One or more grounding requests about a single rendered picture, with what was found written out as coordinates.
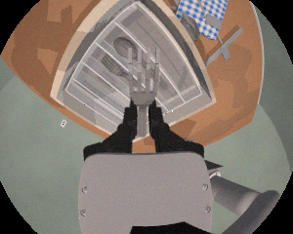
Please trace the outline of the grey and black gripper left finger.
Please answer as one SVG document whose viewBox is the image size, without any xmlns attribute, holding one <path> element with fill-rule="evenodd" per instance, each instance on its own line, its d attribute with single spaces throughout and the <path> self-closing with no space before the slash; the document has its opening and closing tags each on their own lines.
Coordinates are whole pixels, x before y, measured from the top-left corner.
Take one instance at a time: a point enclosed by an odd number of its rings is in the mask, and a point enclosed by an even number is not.
<svg viewBox="0 0 293 234">
<path fill-rule="evenodd" d="M 117 131 L 107 137 L 103 142 L 86 146 L 83 149 L 84 161 L 91 154 L 99 152 L 132 153 L 132 144 L 137 135 L 137 127 L 138 108 L 130 99 L 130 107 L 125 107 L 124 110 L 123 123 L 118 125 Z"/>
</svg>

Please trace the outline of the blue and white checked towel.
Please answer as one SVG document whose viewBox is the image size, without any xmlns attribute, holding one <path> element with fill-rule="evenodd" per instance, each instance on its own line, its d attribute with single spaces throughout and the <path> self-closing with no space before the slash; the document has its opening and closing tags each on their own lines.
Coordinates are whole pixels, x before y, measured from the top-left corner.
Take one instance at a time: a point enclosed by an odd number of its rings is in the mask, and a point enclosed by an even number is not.
<svg viewBox="0 0 293 234">
<path fill-rule="evenodd" d="M 206 19 L 202 18 L 200 15 L 207 17 L 207 14 L 209 14 L 219 20 L 223 20 L 228 1 L 229 0 L 200 0 L 206 13 L 205 15 L 197 0 L 180 0 L 179 6 L 174 14 L 177 16 L 178 20 L 181 21 L 183 16 L 182 12 L 186 12 L 188 16 L 192 17 L 197 22 L 200 34 L 215 41 L 219 29 L 205 23 Z"/>
</svg>

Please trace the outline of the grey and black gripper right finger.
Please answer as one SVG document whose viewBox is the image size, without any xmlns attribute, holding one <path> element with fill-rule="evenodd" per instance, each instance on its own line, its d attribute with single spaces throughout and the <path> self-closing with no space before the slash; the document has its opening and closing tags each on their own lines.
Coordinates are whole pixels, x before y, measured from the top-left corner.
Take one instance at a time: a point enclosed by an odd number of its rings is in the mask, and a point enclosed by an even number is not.
<svg viewBox="0 0 293 234">
<path fill-rule="evenodd" d="M 203 145 L 192 141 L 185 141 L 183 138 L 172 132 L 169 125 L 164 123 L 161 107 L 156 108 L 155 100 L 153 100 L 152 104 L 148 107 L 148 122 L 149 135 L 154 139 L 156 153 L 185 150 L 196 152 L 204 159 Z"/>
</svg>

